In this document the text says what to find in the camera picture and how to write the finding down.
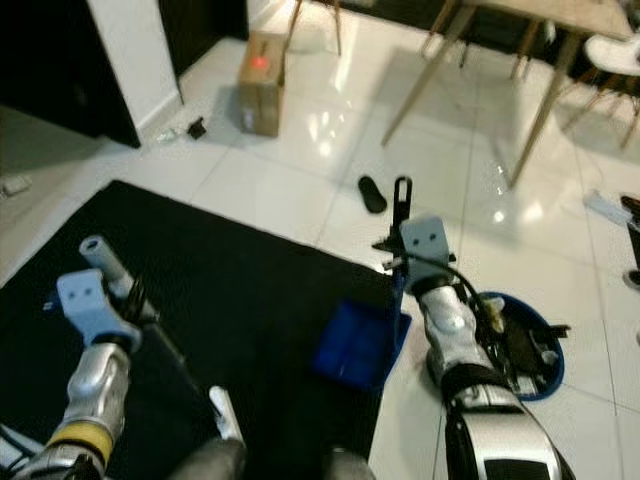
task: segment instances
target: chair leg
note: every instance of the chair leg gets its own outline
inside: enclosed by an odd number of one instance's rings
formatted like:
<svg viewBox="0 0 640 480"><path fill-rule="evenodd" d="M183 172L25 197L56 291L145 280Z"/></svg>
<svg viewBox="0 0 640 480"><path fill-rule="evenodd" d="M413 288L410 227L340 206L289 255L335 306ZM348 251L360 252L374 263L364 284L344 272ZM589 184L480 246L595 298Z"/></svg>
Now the chair leg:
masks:
<svg viewBox="0 0 640 480"><path fill-rule="evenodd" d="M613 117L615 115L623 99L624 99L624 93L618 92L616 94L616 99L613 101L613 103L611 104L611 107L609 108L609 112L607 112L607 115L609 117Z"/></svg>
<svg viewBox="0 0 640 480"><path fill-rule="evenodd" d="M462 56L460 57L460 63L458 67L460 69L464 68L464 64L467 63L467 57L469 56L469 42L464 43L464 50L462 51Z"/></svg>
<svg viewBox="0 0 640 480"><path fill-rule="evenodd" d="M291 37L293 36L293 29L296 27L296 22L300 16L300 7L302 7L302 0L296 0L296 6L291 15L291 21L289 22L289 33L287 34L287 41L284 44L285 51L289 50L289 44L291 43Z"/></svg>
<svg viewBox="0 0 640 480"><path fill-rule="evenodd" d="M531 45L536 38L536 33L538 32L540 23L541 22L539 20L531 20L529 22L527 31L525 32L520 48L518 49L518 58L514 62L513 69L511 70L511 80L516 80L518 78L520 66L522 65L522 58L529 55L529 50L531 50Z"/></svg>
<svg viewBox="0 0 640 480"><path fill-rule="evenodd" d="M633 121L631 122L631 127L627 132L627 135L622 140L622 145L620 146L623 150L629 146L629 142L631 141L631 137L633 136L633 132L635 131L638 123L640 122L640 106L636 110L636 115L633 117Z"/></svg>
<svg viewBox="0 0 640 480"><path fill-rule="evenodd" d="M600 71L596 67L591 67L589 70L580 75L571 85L561 90L560 94L558 95L558 99L573 92L573 90L575 90L581 83L593 82L593 80L595 80L599 73Z"/></svg>
<svg viewBox="0 0 640 480"><path fill-rule="evenodd" d="M529 72L531 71L531 61L533 59L531 57L527 58L527 63L525 63L524 65L524 70L522 71L522 75L520 78L522 78L523 81L527 81L527 78L529 78Z"/></svg>
<svg viewBox="0 0 640 480"><path fill-rule="evenodd" d="M429 48L429 45L431 44L431 39L433 38L433 35L440 31L442 24L445 22L445 20L451 13L451 9L453 8L454 5L455 5L454 0L445 0L444 5L440 9L440 13L438 13L438 16L436 17L435 22L433 22L431 29L427 32L427 38L425 38L424 43L422 44L422 48L420 49L420 52L422 53L423 57L426 56L427 48Z"/></svg>
<svg viewBox="0 0 640 480"><path fill-rule="evenodd" d="M609 80L607 80L602 86L598 88L598 91L593 97L591 97L591 100L589 100L587 104L584 107L582 107L580 111L576 113L564 125L564 127L562 127L562 130L566 131L566 130L569 130L571 127L573 127L576 124L576 122L584 116L585 113L591 110L596 105L596 103L598 103L600 100L604 98L607 91L611 90L615 86L619 78L620 78L620 75L616 75L616 74L611 75L611 77L609 77Z"/></svg>
<svg viewBox="0 0 640 480"><path fill-rule="evenodd" d="M334 17L336 21L336 35L338 37L338 56L342 55L342 38L340 36L340 0L333 0L333 8L335 10Z"/></svg>
<svg viewBox="0 0 640 480"><path fill-rule="evenodd" d="M629 90L630 92L633 92L633 88L635 87L635 84L636 84L637 80L638 80L638 77L634 77L628 83L628 86L630 88L630 90ZM629 142L631 141L631 137L633 136L633 132L636 130L636 127L638 126L638 123L640 122L640 98L631 97L631 102L633 104L633 109L634 109L636 114L633 117L633 120L631 121L631 126L629 127L629 131L625 135L624 139L622 140L622 144L620 145L620 148L622 148L623 150L629 146Z"/></svg>

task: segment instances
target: black wall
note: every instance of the black wall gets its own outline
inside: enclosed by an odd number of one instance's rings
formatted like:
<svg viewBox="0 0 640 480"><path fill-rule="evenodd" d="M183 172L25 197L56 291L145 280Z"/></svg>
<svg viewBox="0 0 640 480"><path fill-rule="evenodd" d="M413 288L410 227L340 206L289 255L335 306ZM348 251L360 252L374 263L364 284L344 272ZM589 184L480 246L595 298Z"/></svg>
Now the black wall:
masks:
<svg viewBox="0 0 640 480"><path fill-rule="evenodd" d="M222 37L249 37L245 0L158 0L176 77Z"/></svg>
<svg viewBox="0 0 640 480"><path fill-rule="evenodd" d="M2 2L0 65L0 103L140 146L86 1Z"/></svg>

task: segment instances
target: black mat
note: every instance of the black mat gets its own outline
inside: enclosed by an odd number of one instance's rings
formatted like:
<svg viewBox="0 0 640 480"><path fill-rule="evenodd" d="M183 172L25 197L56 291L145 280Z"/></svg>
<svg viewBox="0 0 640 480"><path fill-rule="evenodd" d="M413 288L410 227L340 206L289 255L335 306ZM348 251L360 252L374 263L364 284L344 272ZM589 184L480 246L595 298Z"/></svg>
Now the black mat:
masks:
<svg viewBox="0 0 640 480"><path fill-rule="evenodd" d="M95 233L144 276L195 376L230 390L250 451L247 478L317 478L332 445L368 456L380 398L314 376L309 362L336 305L384 306L387 278L121 182L0 290L2 423L46 441L61 418L82 344L41 305L60 274L86 268L77 247ZM153 342L135 355L132 382L109 474L163 478L215 428Z"/></svg>

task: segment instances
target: table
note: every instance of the table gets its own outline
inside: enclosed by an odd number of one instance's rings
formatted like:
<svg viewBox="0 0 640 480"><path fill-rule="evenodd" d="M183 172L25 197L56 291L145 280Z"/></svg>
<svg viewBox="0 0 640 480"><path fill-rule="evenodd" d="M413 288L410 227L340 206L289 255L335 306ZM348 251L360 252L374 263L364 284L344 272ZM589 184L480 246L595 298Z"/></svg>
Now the table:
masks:
<svg viewBox="0 0 640 480"><path fill-rule="evenodd" d="M569 32L560 49L553 78L540 104L531 132L509 182L509 187L513 188L551 113L560 86L580 47L581 37L584 35L603 35L627 40L633 32L617 0L463 0L460 10L445 33L442 46L433 60L425 66L404 104L398 110L382 139L382 145L389 142L418 95L435 78L445 55L469 24L478 7L500 10L536 22L550 20Z"/></svg>

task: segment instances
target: yellow band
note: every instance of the yellow band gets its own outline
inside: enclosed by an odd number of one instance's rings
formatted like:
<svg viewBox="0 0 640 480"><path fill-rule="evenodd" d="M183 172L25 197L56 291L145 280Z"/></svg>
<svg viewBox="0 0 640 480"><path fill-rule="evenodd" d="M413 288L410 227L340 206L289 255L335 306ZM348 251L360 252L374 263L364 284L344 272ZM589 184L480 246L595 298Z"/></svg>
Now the yellow band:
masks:
<svg viewBox="0 0 640 480"><path fill-rule="evenodd" d="M105 466L113 450L111 435L103 427L90 422L71 423L53 434L47 445L64 441L81 442L93 446L104 460Z"/></svg>

